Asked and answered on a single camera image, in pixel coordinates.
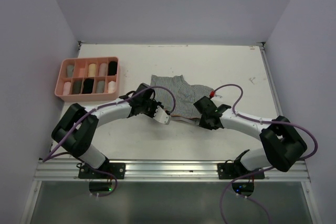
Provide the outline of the beige navy-trimmed underwear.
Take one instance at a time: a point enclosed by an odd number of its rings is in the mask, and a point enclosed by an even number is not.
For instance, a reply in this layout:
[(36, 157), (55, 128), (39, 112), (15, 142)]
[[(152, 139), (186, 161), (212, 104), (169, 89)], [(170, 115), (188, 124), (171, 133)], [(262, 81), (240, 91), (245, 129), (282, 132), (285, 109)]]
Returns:
[(96, 76), (96, 68), (97, 68), (96, 63), (90, 63), (88, 65), (88, 77), (95, 77)]

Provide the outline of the plain grey underwear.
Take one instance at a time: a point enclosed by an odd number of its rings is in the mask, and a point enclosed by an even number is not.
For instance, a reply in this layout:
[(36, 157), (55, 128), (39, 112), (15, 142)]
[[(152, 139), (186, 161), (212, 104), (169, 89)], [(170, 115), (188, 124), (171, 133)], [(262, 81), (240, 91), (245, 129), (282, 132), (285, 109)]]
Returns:
[(72, 78), (73, 77), (74, 67), (75, 67), (74, 65), (68, 65), (66, 67), (67, 78)]

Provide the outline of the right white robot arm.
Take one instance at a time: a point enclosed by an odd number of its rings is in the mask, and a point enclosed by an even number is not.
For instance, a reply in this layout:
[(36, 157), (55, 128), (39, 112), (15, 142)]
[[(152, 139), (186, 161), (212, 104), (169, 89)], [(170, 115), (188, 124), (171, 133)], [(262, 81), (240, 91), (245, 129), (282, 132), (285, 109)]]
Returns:
[(208, 97), (194, 103), (201, 114), (199, 126), (208, 130), (229, 129), (259, 140), (262, 148), (246, 150), (234, 160), (234, 172), (246, 178), (258, 168), (274, 167), (287, 172), (307, 150), (307, 145), (288, 119), (257, 119), (248, 114), (239, 116), (231, 106), (216, 106)]

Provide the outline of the grey striped underwear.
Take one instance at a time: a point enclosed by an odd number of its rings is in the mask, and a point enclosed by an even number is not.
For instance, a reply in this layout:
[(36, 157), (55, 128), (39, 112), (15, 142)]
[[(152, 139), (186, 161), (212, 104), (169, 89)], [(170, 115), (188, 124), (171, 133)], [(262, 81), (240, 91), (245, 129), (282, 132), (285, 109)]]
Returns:
[(159, 77), (151, 76), (150, 86), (156, 86), (155, 99), (161, 102), (164, 108), (176, 120), (199, 124), (201, 114), (194, 103), (202, 97), (209, 97), (212, 88), (201, 84), (188, 84), (183, 76)]

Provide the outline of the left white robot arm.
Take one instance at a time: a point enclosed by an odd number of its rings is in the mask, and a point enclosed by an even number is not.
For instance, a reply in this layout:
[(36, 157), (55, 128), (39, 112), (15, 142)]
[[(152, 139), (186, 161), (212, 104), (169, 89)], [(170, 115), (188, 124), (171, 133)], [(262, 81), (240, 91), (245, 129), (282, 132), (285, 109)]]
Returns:
[(97, 107), (84, 107), (74, 103), (52, 131), (51, 138), (74, 158), (91, 166), (90, 171), (97, 178), (104, 178), (109, 172), (109, 165), (107, 157), (92, 144), (96, 129), (112, 121), (139, 114), (168, 124), (170, 116), (162, 103), (152, 98), (154, 94), (155, 91), (143, 83), (131, 96), (123, 95)]

